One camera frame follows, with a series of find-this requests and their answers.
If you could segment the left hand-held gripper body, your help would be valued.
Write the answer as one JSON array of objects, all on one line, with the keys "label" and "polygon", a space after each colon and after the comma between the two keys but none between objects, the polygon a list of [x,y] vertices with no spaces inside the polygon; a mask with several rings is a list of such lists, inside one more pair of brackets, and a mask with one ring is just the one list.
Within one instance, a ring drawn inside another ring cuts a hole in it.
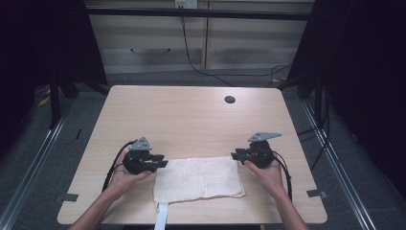
[{"label": "left hand-held gripper body", "polygon": [[152,147],[146,137],[141,137],[130,145],[123,165],[129,173],[139,174],[146,171],[155,173],[157,164],[152,161]]}]

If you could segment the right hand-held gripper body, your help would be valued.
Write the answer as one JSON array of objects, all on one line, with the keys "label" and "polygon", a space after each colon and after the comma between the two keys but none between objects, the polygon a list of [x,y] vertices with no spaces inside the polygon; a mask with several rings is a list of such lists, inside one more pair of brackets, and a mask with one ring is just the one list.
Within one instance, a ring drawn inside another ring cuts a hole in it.
[{"label": "right hand-held gripper body", "polygon": [[280,137],[280,133],[256,132],[249,139],[248,155],[258,168],[267,168],[275,159],[274,153],[268,143],[269,139]]}]

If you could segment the white cloth with strap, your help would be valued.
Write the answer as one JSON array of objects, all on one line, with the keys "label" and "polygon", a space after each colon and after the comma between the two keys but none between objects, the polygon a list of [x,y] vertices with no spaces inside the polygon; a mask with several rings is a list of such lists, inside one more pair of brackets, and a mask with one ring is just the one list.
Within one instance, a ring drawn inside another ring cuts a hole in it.
[{"label": "white cloth with strap", "polygon": [[153,230],[165,230],[172,203],[244,195],[238,164],[231,156],[172,159],[156,172],[153,199],[157,216]]}]

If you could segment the person's left hand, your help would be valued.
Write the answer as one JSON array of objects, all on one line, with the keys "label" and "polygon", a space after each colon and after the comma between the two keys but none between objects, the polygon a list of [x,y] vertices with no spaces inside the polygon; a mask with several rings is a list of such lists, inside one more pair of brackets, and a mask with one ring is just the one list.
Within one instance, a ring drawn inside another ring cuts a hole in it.
[{"label": "person's left hand", "polygon": [[136,182],[141,181],[150,175],[152,172],[145,171],[139,174],[132,174],[127,171],[123,165],[124,157],[128,153],[125,149],[121,152],[121,155],[113,168],[112,177],[106,188],[106,191],[115,196],[122,196],[126,191],[128,191],[132,185]]}]

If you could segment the person's right hand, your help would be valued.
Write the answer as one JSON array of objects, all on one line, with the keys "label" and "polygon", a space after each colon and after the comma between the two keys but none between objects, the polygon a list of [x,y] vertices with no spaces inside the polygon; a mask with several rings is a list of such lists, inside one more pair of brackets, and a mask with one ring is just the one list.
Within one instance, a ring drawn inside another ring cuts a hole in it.
[{"label": "person's right hand", "polygon": [[280,164],[274,160],[265,169],[258,168],[253,162],[246,160],[245,166],[254,173],[268,193],[276,198],[284,193],[284,186],[282,184],[282,169]]}]

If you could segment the black metal stand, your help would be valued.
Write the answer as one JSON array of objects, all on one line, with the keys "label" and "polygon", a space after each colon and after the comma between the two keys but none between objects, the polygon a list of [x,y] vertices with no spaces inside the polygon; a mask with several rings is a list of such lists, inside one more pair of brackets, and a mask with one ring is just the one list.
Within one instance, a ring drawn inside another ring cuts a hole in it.
[{"label": "black metal stand", "polygon": [[50,99],[52,110],[50,129],[56,127],[61,118],[59,92],[62,92],[67,99],[74,99],[79,93],[71,78],[65,74],[54,72],[50,76]]}]

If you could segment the black curtain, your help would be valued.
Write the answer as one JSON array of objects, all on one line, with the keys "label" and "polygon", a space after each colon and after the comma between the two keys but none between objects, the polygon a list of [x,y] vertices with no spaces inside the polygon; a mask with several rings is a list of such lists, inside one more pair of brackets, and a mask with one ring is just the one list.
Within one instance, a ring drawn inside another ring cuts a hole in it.
[{"label": "black curtain", "polygon": [[0,0],[0,156],[40,85],[74,96],[74,83],[106,85],[84,0]]},{"label": "black curtain", "polygon": [[314,0],[288,78],[321,84],[406,199],[406,0]]}]

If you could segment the metal floor rail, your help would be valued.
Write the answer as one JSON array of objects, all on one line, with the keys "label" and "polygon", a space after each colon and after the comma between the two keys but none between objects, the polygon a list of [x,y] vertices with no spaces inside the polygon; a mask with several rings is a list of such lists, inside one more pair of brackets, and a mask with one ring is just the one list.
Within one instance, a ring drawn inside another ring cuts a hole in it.
[{"label": "metal floor rail", "polygon": [[40,149],[38,150],[33,163],[28,168],[26,174],[24,175],[22,181],[17,187],[15,193],[11,197],[11,200],[8,202],[4,212],[0,216],[0,230],[12,229],[39,175],[39,171],[41,170],[46,159],[48,158],[49,153],[52,147],[54,146],[55,141],[64,126],[66,117],[70,113],[71,109],[72,105],[71,104],[67,105],[63,113],[60,115],[60,118],[57,120],[55,126],[48,131],[47,136],[43,141]]},{"label": "metal floor rail", "polygon": [[325,154],[332,170],[334,171],[338,182],[350,204],[351,210],[354,212],[361,228],[363,230],[377,230],[372,221],[367,207],[356,192],[349,175],[347,174],[343,164],[340,162],[333,145],[330,143],[327,132],[316,122],[315,111],[308,102],[303,103],[304,112],[307,119],[311,123],[312,128],[315,130],[317,139],[322,146],[322,151]]}]

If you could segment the white wall socket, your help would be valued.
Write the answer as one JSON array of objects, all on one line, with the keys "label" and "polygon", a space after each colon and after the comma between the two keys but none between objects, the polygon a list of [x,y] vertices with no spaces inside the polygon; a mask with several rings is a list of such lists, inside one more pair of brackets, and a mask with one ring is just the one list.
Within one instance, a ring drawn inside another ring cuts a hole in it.
[{"label": "white wall socket", "polygon": [[174,0],[176,9],[192,9],[198,8],[197,0]]}]

